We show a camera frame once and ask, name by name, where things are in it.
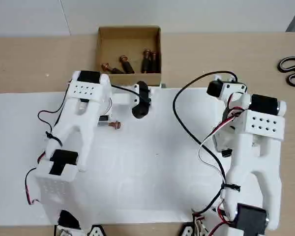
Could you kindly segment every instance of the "black rubber piece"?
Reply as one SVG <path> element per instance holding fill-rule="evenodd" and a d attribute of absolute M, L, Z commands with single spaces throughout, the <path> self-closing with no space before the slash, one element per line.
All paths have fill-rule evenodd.
<path fill-rule="evenodd" d="M 150 101 L 150 98 L 148 97 L 149 90 L 147 84 L 143 81 L 139 81 L 137 84 L 139 85 L 140 100 L 139 104 L 132 108 L 132 114 L 135 118 L 141 119 L 148 114 L 150 102 L 147 101 Z"/>

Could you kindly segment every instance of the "white wire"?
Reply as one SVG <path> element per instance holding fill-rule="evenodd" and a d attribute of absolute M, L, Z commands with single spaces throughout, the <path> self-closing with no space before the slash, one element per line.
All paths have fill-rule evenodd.
<path fill-rule="evenodd" d="M 214 134 L 216 134 L 220 129 L 222 129 L 225 125 L 227 125 L 228 123 L 230 123 L 230 122 L 231 122 L 232 120 L 234 120 L 234 119 L 235 119 L 235 117 L 234 117 L 233 119 L 230 119 L 229 121 L 225 122 L 225 123 L 222 124 L 220 127 L 218 127 L 214 132 L 212 132 L 211 134 L 209 134 L 209 135 L 208 135 L 208 136 L 202 141 L 202 143 L 200 144 L 199 149 L 198 149 L 198 158 L 199 158 L 199 160 L 202 161 L 205 165 L 207 165 L 207 166 L 209 166 L 209 167 L 215 169 L 215 170 L 219 173 L 219 175 L 222 177 L 224 183 L 226 183 L 226 179 L 223 177 L 222 172 L 221 172 L 216 166 L 214 166 L 214 165 L 212 165 L 212 164 L 210 164 L 210 163 L 205 162 L 205 161 L 201 158 L 201 156 L 200 156 L 200 150 L 201 150 L 201 147 L 204 145 L 204 143 L 205 143 L 209 138 L 211 138 L 211 137 L 212 137 Z"/>
<path fill-rule="evenodd" d="M 224 199 L 221 198 L 221 201 L 220 201 L 220 202 L 218 203 L 218 205 L 216 205 L 216 207 L 215 207 L 217 215 L 218 215 L 218 210 L 217 210 L 217 209 L 222 205 L 223 202 L 224 202 Z"/>
<path fill-rule="evenodd" d="M 112 101 L 111 98 L 109 98 L 109 105 L 108 105 L 108 108 L 106 109 L 106 111 L 104 112 L 103 115 L 106 115 L 106 114 L 109 112 L 109 110 L 111 109 L 112 105 L 113 105 L 113 101 Z"/>
<path fill-rule="evenodd" d="M 196 228 L 197 228 L 197 236 L 200 236 L 200 231 L 199 231 L 199 225 L 198 225 L 198 223 L 197 223 L 197 218 L 195 218 L 195 225 L 196 225 Z"/>

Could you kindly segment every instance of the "wire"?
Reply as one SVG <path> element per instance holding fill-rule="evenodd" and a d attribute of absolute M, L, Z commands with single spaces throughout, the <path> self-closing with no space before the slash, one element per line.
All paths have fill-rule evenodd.
<path fill-rule="evenodd" d="M 215 231 L 216 231 L 221 225 L 224 225 L 224 224 L 226 224 L 226 222 L 220 222 L 219 224 L 217 224 L 217 225 L 211 230 L 211 232 L 208 234 L 208 236 L 212 236 L 212 235 L 215 233 Z"/>
<path fill-rule="evenodd" d="M 44 151 L 37 159 L 37 163 L 40 163 L 40 160 L 43 158 L 43 156 L 46 154 L 46 152 Z"/>
<path fill-rule="evenodd" d="M 201 145 L 201 142 L 196 138 L 196 136 L 194 136 L 190 131 L 189 129 L 185 126 L 185 124 L 182 122 L 182 120 L 180 119 L 180 117 L 178 116 L 177 114 L 177 111 L 176 111 L 176 101 L 177 101 L 177 98 L 179 97 L 179 95 L 186 89 L 188 88 L 190 85 L 192 85 L 193 83 L 197 82 L 198 80 L 206 77 L 206 76 L 209 76 L 209 75 L 214 75 L 214 74 L 222 74 L 222 73 L 226 73 L 226 74 L 231 74 L 234 76 L 235 78 L 235 81 L 238 82 L 238 78 L 237 78 L 237 75 L 234 74 L 233 72 L 231 71 L 225 71 L 225 70 L 221 70 L 221 71 L 213 71 L 213 72 L 209 72 L 209 73 L 206 73 L 204 75 L 201 75 L 199 76 L 198 78 L 194 79 L 193 81 L 189 82 L 188 84 L 186 84 L 183 88 L 181 88 L 181 90 L 178 91 L 178 93 L 176 94 L 176 96 L 174 97 L 174 100 L 173 100 L 173 112 L 174 112 L 174 115 L 177 119 L 177 121 L 180 123 L 180 125 L 183 127 L 183 129 L 187 132 L 187 134 L 196 142 L 198 143 L 199 145 Z M 224 178 L 225 177 L 225 171 L 224 171 L 224 168 L 220 162 L 220 160 L 217 158 L 216 155 L 214 155 L 214 153 L 208 149 L 206 146 L 203 145 L 203 148 L 214 158 L 214 160 L 216 161 L 216 163 L 218 164 L 219 168 L 220 168 L 220 171 L 221 171 L 221 174 Z M 221 194 L 221 190 L 220 189 L 217 194 L 214 196 L 214 198 L 211 200 L 211 202 L 201 211 L 197 211 L 197 212 L 193 212 L 193 215 L 194 216 L 199 216 L 201 214 L 203 214 L 204 212 L 206 212 L 207 210 L 209 210 L 211 208 L 211 206 L 214 204 L 214 202 L 216 201 L 216 199 L 220 196 Z"/>
<path fill-rule="evenodd" d="M 28 179 L 28 175 L 29 175 L 29 173 L 32 172 L 33 170 L 36 170 L 36 167 L 30 169 L 30 170 L 27 172 L 27 174 L 26 174 L 26 176 L 25 176 L 25 180 L 24 180 L 26 199 L 27 199 L 29 205 L 33 205 L 35 202 L 39 202 L 38 199 L 30 200 L 30 193 L 29 193 L 29 188 L 28 188 L 27 179 Z"/>
<path fill-rule="evenodd" d="M 228 100 L 227 100 L 227 109 L 229 109 L 230 108 L 230 103 L 231 103 L 231 101 L 232 101 L 232 98 L 233 98 L 233 94 L 234 93 L 241 93 L 241 94 L 244 94 L 243 92 L 233 92 L 231 95 L 230 95 L 230 97 L 228 98 Z"/>
<path fill-rule="evenodd" d="M 202 215 L 203 213 L 205 213 L 207 210 L 209 210 L 213 204 L 215 203 L 216 199 L 218 199 L 218 197 L 220 196 L 221 194 L 221 191 L 222 191 L 222 188 L 220 188 L 220 190 L 217 192 L 217 194 L 214 196 L 214 198 L 211 200 L 211 202 L 203 209 L 203 210 L 200 210 L 200 211 L 193 211 L 193 216 L 197 217 L 197 216 L 200 216 Z"/>
<path fill-rule="evenodd" d="M 106 111 L 104 112 L 104 114 L 102 114 L 102 116 L 103 116 L 103 115 L 106 115 L 106 114 L 109 112 L 109 110 L 111 109 L 112 105 L 113 105 L 113 101 L 112 101 L 111 98 L 109 98 L 109 106 L 108 106 L 108 108 L 106 109 Z"/>
<path fill-rule="evenodd" d="M 127 89 L 127 88 L 123 88 L 123 87 L 119 87 L 119 86 L 116 86 L 116 85 L 112 85 L 113 88 L 116 88 L 116 89 L 120 89 L 120 90 L 124 90 L 124 91 L 127 91 L 127 92 L 130 92 L 130 93 L 133 93 L 135 95 L 137 95 L 140 99 L 142 99 L 143 101 L 145 101 L 146 103 L 149 103 L 150 100 L 146 100 L 144 97 L 142 97 L 140 94 L 138 94 L 137 92 L 133 91 L 133 90 L 130 90 L 130 89 Z"/>
<path fill-rule="evenodd" d="M 180 117 L 178 116 L 177 114 L 177 111 L 176 111 L 176 101 L 177 101 L 177 98 L 178 96 L 186 89 L 188 88 L 190 85 L 192 85 L 193 83 L 197 82 L 198 80 L 206 77 L 206 76 L 209 76 L 209 75 L 214 75 L 214 74 L 221 74 L 221 73 L 226 73 L 226 74 L 231 74 L 234 76 L 236 82 L 238 81 L 237 79 L 237 75 L 234 74 L 233 72 L 231 71 L 224 71 L 224 70 L 221 70 L 221 71 L 213 71 L 213 72 L 209 72 L 209 73 L 206 73 L 202 76 L 199 76 L 198 78 L 194 79 L 193 81 L 189 82 L 188 84 L 186 84 L 181 90 L 179 90 L 179 92 L 176 94 L 176 96 L 174 97 L 174 100 L 173 100 L 173 112 L 174 112 L 174 115 L 176 117 L 176 119 L 178 120 L 178 122 L 180 123 L 180 125 L 183 127 L 183 129 L 189 134 L 190 137 L 193 138 L 193 140 L 195 142 L 197 142 L 199 145 L 201 145 L 201 142 L 189 131 L 189 129 L 184 125 L 184 123 L 182 122 L 182 120 L 180 119 Z M 203 145 L 203 148 L 215 159 L 215 161 L 217 162 L 220 170 L 221 170 L 221 173 L 223 175 L 223 177 L 225 178 L 225 171 L 224 171 L 224 168 L 221 164 L 221 162 L 219 161 L 219 159 L 217 158 L 217 156 L 210 150 L 208 149 L 206 146 Z"/>
<path fill-rule="evenodd" d="M 52 128 L 51 124 L 50 124 L 49 122 L 45 121 L 44 119 L 42 119 L 42 118 L 40 117 L 40 114 L 41 114 L 41 113 L 50 113 L 50 114 L 54 114 L 54 113 L 57 113 L 57 112 L 59 112 L 59 111 L 61 110 L 61 108 L 62 108 L 63 105 L 64 105 L 65 97 L 66 97 L 66 95 L 67 95 L 67 93 L 68 93 L 68 90 L 69 90 L 70 82 L 71 82 L 71 81 L 68 82 L 68 87 L 67 87 L 67 89 L 65 90 L 65 93 L 64 93 L 64 96 L 63 96 L 63 100 L 62 100 L 61 105 L 59 106 L 59 108 L 58 108 L 57 110 L 55 110 L 55 111 L 41 110 L 41 111 L 39 111 L 38 114 L 37 114 L 38 119 L 39 119 L 41 122 L 44 122 L 45 124 L 47 124 L 47 125 L 49 126 L 49 128 L 50 128 L 50 132 L 49 132 L 49 133 L 48 133 L 48 131 L 46 131 L 47 138 L 56 140 L 56 141 L 59 143 L 59 145 L 60 145 L 61 147 L 62 147 L 62 142 L 61 142 L 61 140 L 60 140 L 59 138 L 57 138 L 56 136 L 52 135 L 53 128 Z M 61 115 L 61 112 L 60 112 L 60 114 L 59 114 L 59 116 L 58 116 L 58 118 L 57 118 L 57 121 L 56 121 L 55 125 L 58 123 L 59 118 L 60 118 L 60 115 Z"/>
<path fill-rule="evenodd" d="M 63 100 L 62 100 L 62 102 L 61 102 L 61 105 L 59 106 L 59 108 L 58 108 L 57 110 L 55 110 L 55 111 L 53 111 L 53 112 L 52 112 L 52 111 L 47 111 L 47 110 L 41 110 L 41 111 L 39 111 L 38 114 L 37 114 L 37 117 L 38 117 L 38 119 L 39 119 L 41 122 L 44 122 L 45 124 L 49 125 L 50 133 L 53 131 L 53 128 L 52 128 L 51 124 L 50 124 L 49 122 L 45 121 L 44 119 L 40 118 L 40 114 L 41 114 L 41 113 L 50 113 L 50 114 L 54 114 L 54 113 L 57 113 L 58 111 L 60 111 L 60 109 L 62 108 L 62 106 L 63 106 L 63 104 L 64 104 L 65 97 L 66 97 L 66 95 L 67 95 L 67 93 L 68 93 L 68 89 L 69 89 L 69 86 L 70 86 L 70 82 L 71 82 L 71 81 L 69 81 L 69 85 L 68 85 L 67 89 L 65 90 L 65 93 L 64 93 L 64 96 L 63 96 Z"/>
<path fill-rule="evenodd" d="M 203 144 L 204 144 L 207 140 L 209 140 L 214 134 L 216 134 L 219 130 L 221 130 L 225 125 L 227 125 L 228 123 L 230 123 L 230 122 L 233 121 L 234 119 L 235 119 L 235 116 L 233 116 L 233 117 L 229 117 L 229 118 L 227 118 L 226 120 L 220 122 L 220 123 L 219 123 L 219 124 L 213 129 L 213 131 L 212 131 L 212 132 L 211 132 L 211 133 L 210 133 L 210 134 L 209 134 L 209 135 L 208 135 L 208 136 L 202 141 L 202 143 L 200 144 L 199 149 L 198 149 L 198 158 L 199 158 L 199 160 L 202 161 L 205 165 L 207 165 L 207 166 L 209 166 L 209 167 L 215 169 L 215 170 L 219 173 L 219 175 L 222 177 L 222 180 L 223 180 L 224 183 L 226 183 L 226 179 L 223 177 L 222 172 L 221 172 L 216 166 L 214 166 L 214 165 L 212 165 L 212 164 L 210 164 L 210 163 L 204 161 L 204 160 L 201 158 L 201 156 L 200 156 L 200 150 L 201 150 L 201 147 L 203 146 Z"/>

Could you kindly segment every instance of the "white wall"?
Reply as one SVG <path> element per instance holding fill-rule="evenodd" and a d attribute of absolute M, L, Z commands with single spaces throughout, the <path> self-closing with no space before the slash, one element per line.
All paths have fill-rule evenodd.
<path fill-rule="evenodd" d="M 285 31 L 294 15 L 295 0 L 0 0 L 0 36 L 94 33 L 107 25 Z"/>

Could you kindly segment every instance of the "scissors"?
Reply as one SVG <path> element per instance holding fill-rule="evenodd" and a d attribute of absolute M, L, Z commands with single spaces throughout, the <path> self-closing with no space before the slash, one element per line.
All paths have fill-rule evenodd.
<path fill-rule="evenodd" d="M 284 67 L 283 66 L 283 64 L 285 62 L 287 62 L 287 61 L 295 61 L 295 56 L 287 57 L 287 58 L 284 58 L 284 59 L 280 60 L 278 65 L 277 65 L 277 69 L 282 73 L 287 73 L 287 72 L 291 72 L 291 71 L 295 72 L 295 65 L 290 66 L 290 67 Z M 295 87 L 295 82 L 293 81 L 294 78 L 295 78 L 295 73 L 287 76 L 286 77 L 286 83 L 288 83 L 290 86 Z"/>

